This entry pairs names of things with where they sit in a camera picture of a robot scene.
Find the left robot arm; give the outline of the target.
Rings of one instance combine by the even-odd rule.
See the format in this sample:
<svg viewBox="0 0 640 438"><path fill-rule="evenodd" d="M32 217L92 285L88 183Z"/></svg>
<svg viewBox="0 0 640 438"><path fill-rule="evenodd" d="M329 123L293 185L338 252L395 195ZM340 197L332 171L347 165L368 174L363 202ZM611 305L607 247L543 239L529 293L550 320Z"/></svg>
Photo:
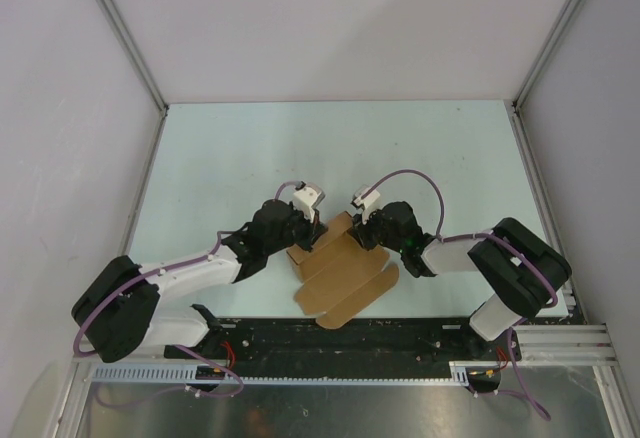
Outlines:
<svg viewBox="0 0 640 438"><path fill-rule="evenodd" d="M270 199L239 229L218 233L210 250L156 265L117 256L71 309L79 327L73 352L114 363L140 348L183 346L210 357L221 345L220 332L209 325L211 313L192 306L180 314L169 304L204 288L239 283L292 246L310 251L326 231L317 209L305 213Z"/></svg>

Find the brown cardboard box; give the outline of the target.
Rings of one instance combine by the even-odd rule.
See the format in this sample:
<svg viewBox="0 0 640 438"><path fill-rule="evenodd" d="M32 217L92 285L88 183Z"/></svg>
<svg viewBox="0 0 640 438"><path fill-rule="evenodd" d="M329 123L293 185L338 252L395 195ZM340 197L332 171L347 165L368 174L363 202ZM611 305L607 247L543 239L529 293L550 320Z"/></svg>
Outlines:
<svg viewBox="0 0 640 438"><path fill-rule="evenodd" d="M389 292L398 282L399 267L376 246L367 251L349 234L352 216L344 211L308 252L294 245L286 250L301 282L294 301L320 327L336 330Z"/></svg>

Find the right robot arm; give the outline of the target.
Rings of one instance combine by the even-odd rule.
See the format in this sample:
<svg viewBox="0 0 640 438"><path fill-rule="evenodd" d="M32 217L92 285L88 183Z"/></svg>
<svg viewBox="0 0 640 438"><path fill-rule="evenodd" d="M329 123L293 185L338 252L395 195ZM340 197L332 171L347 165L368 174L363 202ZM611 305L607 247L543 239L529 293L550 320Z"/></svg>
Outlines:
<svg viewBox="0 0 640 438"><path fill-rule="evenodd" d="M557 304L558 292L571 278L566 258L514 218L487 231L437 237L425 233L404 201L384 207L352 200L360 212L349 233L361 248L376 246L400 255L415 278L478 272L493 290L471 314L461 334L463 351L473 359L493 352L509 328L535 318Z"/></svg>

